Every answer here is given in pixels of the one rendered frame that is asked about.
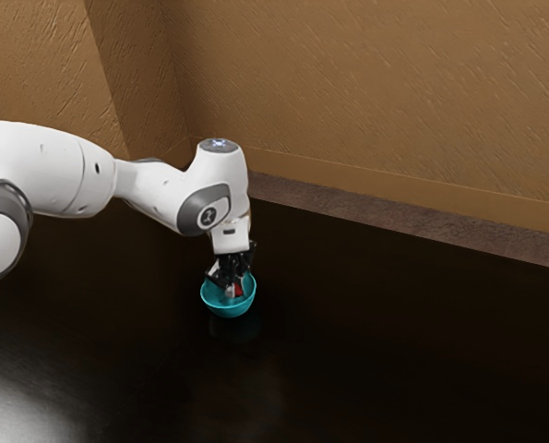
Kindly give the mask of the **teal bowl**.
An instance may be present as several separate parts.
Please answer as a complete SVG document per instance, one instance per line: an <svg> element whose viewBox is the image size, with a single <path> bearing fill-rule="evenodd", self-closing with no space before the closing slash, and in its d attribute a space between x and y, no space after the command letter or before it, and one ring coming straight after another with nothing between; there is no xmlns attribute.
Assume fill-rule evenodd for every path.
<svg viewBox="0 0 549 443"><path fill-rule="evenodd" d="M200 287L200 297L210 312L223 318L235 318L245 314L254 302L257 282L251 272L242 278L243 294L228 298L225 292L209 279L205 279Z"/></svg>

